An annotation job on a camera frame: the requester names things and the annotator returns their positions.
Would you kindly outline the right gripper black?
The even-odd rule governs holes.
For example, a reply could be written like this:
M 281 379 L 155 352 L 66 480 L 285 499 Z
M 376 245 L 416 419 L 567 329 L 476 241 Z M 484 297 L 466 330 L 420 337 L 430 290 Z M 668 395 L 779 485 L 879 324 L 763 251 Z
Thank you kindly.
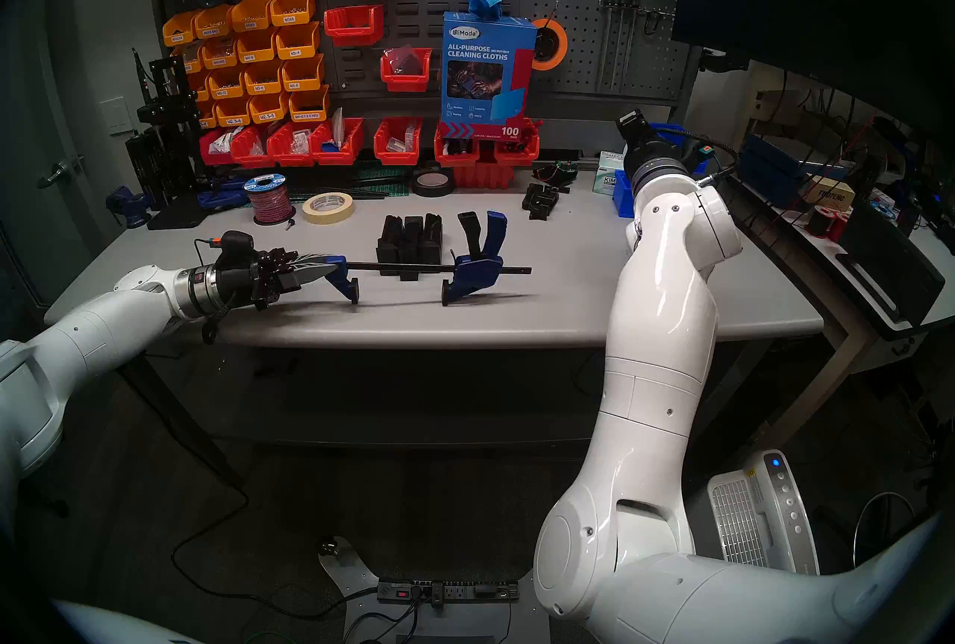
M 659 136 L 639 110 L 618 118 L 616 126 L 626 145 L 625 170 L 638 170 L 643 164 L 658 159 L 680 162 L 681 148 Z

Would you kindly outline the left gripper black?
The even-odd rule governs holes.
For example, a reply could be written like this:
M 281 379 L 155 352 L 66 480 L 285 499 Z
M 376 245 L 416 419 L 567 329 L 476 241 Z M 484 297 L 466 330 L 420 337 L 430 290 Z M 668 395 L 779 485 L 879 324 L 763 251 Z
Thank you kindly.
M 217 296 L 220 304 L 230 309 L 252 305 L 264 310 L 281 295 L 300 291 L 306 284 L 337 274 L 334 268 L 343 267 L 342 255 L 222 247 L 217 258 Z

